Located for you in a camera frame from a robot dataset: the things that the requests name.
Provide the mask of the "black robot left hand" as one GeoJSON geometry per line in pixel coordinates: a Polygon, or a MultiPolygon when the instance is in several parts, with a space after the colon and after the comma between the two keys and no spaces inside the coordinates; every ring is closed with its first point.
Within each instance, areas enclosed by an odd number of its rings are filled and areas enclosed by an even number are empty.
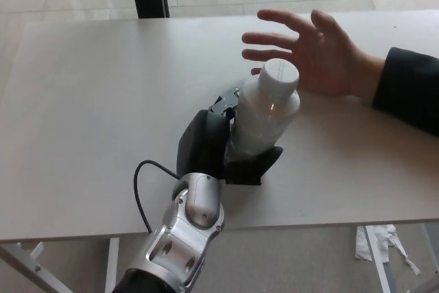
{"type": "Polygon", "coordinates": [[[257,156],[227,155],[232,121],[239,101],[239,88],[219,95],[200,110],[183,132],[176,159],[176,173],[203,173],[224,179],[229,185],[259,186],[263,175],[277,162],[283,148],[273,146],[257,156]]]}

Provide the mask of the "bare person hand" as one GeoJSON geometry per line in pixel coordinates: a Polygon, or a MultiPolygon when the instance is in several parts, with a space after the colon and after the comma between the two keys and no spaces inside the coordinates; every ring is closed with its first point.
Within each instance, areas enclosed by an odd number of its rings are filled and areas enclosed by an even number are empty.
{"type": "Polygon", "coordinates": [[[264,9],[257,12],[263,21],[282,24],[298,38],[268,32],[246,32],[247,45],[270,45],[276,49],[245,49],[246,60],[265,62],[273,58],[291,62],[299,71],[299,87],[331,97],[352,96],[371,104],[385,60],[366,53],[351,40],[339,23],[320,10],[310,19],[292,12],[264,9]]]}

